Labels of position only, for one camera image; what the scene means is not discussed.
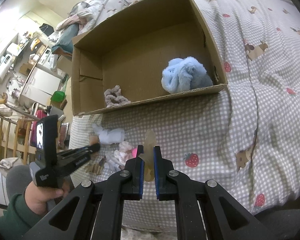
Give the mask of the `person's left hand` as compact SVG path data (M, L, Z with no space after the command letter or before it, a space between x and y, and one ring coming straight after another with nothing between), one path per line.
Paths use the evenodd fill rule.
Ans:
M47 202L57 198L64 198L70 192L70 183L68 180L63 181L62 187L37 187L34 182L27 186L24 198L27 207L35 214L43 216L47 213Z

